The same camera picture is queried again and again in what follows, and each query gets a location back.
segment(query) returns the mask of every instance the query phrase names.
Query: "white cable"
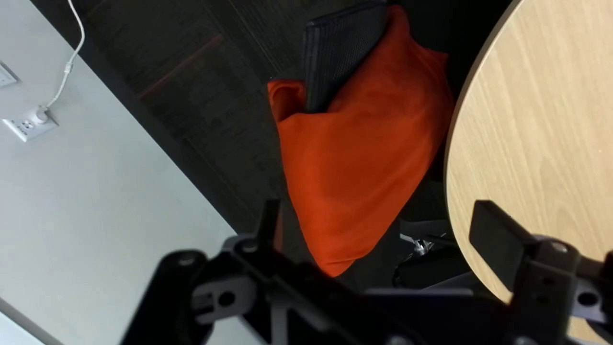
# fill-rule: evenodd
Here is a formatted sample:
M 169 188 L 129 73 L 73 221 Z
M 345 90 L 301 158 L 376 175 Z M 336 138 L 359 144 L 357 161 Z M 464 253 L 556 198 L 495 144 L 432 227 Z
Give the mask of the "white cable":
M 83 44 L 85 44 L 85 39 L 87 39 L 83 21 L 81 21 L 81 18 L 79 18 L 79 12 L 77 12 L 73 0 L 68 0 L 68 4 L 69 4 L 71 12 L 73 12 L 73 16 L 75 16 L 77 25 L 79 25 L 81 41 L 79 41 L 75 52 L 71 54 L 69 62 L 68 62 L 66 67 L 64 67 L 64 77 L 62 77 L 62 83 L 60 83 L 60 87 L 58 87 L 58 92 L 56 92 L 54 98 L 43 108 L 45 112 L 48 112 L 48 110 L 60 100 L 60 96 L 62 96 L 62 92 L 64 92 L 64 89 L 66 89 L 66 85 L 68 85 L 68 81 L 69 81 L 69 75 L 71 75 L 71 71 L 73 71 L 73 64 L 75 64 L 79 52 L 83 50 Z

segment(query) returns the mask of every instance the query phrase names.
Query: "round table top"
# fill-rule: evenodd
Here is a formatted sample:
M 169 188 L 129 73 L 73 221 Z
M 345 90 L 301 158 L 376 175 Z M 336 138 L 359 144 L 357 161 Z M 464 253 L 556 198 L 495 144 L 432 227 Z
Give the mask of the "round table top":
M 613 250 L 612 35 L 612 0 L 516 2 L 460 98 L 447 154 L 451 223 L 501 299 L 510 292 L 470 244 L 476 200 L 585 257 Z

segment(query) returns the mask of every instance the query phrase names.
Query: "electrical outlet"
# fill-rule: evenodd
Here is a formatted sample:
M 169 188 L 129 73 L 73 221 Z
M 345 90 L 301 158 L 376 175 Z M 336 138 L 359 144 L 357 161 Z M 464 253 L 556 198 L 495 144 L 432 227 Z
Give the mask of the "electrical outlet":
M 45 133 L 58 129 L 58 123 L 45 112 L 33 112 L 24 119 L 2 119 L 2 123 L 22 140 L 29 142 Z

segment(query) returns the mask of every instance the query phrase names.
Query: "orange cloth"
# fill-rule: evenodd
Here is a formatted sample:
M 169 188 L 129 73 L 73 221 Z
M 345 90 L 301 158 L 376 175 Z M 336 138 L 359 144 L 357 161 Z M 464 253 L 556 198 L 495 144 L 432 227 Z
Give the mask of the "orange cloth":
M 269 85 L 290 198 L 330 276 L 376 248 L 435 159 L 455 108 L 445 67 L 391 6 L 382 43 L 326 113 L 301 113 L 303 83 Z

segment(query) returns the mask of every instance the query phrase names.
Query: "white wall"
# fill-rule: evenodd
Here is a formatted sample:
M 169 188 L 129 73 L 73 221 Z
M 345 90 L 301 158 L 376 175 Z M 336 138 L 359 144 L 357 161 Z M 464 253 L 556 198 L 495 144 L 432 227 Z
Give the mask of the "white wall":
M 69 54 L 31 2 L 2 0 L 0 62 L 22 83 L 0 117 L 50 98 Z M 165 253 L 215 255 L 234 232 L 83 62 L 52 115 L 31 144 L 0 129 L 0 299 L 62 343 L 117 343 Z

